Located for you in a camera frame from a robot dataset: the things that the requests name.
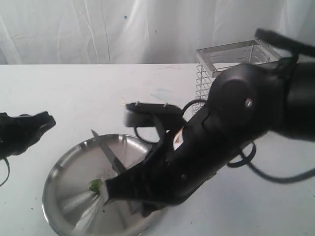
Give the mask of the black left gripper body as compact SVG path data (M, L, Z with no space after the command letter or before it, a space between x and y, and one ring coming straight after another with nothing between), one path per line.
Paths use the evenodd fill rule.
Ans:
M20 155L56 125L53 116L48 112L36 115L23 114L10 117L0 114L0 156Z

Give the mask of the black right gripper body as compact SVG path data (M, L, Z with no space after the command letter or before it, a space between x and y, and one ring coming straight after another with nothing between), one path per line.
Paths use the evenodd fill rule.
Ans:
M146 202L160 207L183 203L229 161L229 139L217 115L192 118L178 132L167 133L145 158Z

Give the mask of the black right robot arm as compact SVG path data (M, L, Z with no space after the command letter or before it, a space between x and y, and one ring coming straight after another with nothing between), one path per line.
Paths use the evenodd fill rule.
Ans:
M156 116L151 125L158 143L143 161L108 179L105 203L140 202L148 212L188 199L222 167L247 165L261 178L291 184L314 177L314 169L291 177L271 176L252 163L244 147L268 131L285 137L315 139L315 65L286 58L275 68L240 64L222 72L208 99L189 120L168 126Z

